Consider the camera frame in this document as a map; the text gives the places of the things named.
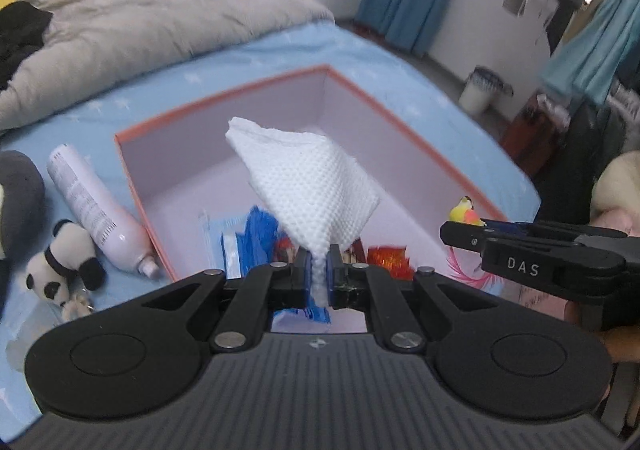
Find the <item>person's right hand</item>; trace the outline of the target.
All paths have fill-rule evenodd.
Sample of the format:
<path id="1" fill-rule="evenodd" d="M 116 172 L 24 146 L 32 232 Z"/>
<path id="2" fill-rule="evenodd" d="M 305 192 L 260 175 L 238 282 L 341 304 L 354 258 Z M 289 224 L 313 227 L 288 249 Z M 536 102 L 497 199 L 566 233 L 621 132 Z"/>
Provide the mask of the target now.
<path id="1" fill-rule="evenodd" d="M 585 327 L 584 307 L 567 302 L 564 308 L 564 319 L 573 325 Z M 603 343 L 614 363 L 640 362 L 640 331 L 638 327 L 618 327 L 608 331 L 593 331 Z"/>

